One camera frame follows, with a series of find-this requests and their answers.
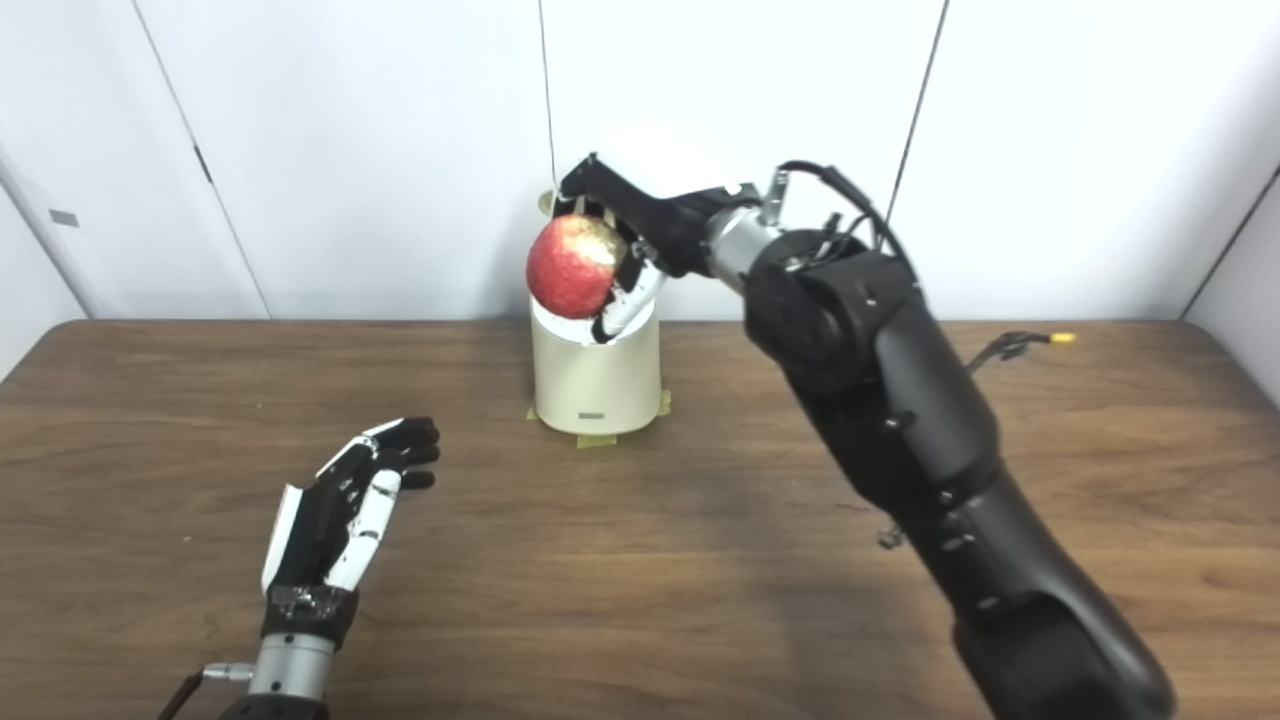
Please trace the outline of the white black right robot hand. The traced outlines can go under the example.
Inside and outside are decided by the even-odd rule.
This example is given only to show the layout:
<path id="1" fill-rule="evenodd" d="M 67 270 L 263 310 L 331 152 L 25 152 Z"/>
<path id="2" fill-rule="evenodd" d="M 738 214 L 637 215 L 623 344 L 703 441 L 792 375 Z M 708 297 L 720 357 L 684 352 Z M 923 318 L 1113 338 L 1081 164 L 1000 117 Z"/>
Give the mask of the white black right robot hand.
<path id="1" fill-rule="evenodd" d="M 745 176 L 676 126 L 635 120 L 556 186 L 554 215 L 582 209 L 612 215 L 626 249 L 621 277 L 591 315 L 591 338 L 607 345 L 650 307 L 669 278 L 716 278 L 741 293 L 777 233 Z"/>

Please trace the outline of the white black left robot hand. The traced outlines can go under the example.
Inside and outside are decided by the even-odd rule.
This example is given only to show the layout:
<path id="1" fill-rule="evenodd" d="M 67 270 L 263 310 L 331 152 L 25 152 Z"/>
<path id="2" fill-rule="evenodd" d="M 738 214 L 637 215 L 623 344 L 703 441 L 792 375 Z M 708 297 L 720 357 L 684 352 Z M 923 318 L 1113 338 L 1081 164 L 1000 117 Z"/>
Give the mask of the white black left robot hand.
<path id="1" fill-rule="evenodd" d="M 352 437 L 306 486 L 284 488 L 261 575 L 261 635 L 315 635 L 340 650 L 401 492 L 433 487 L 440 432 L 407 416 Z"/>

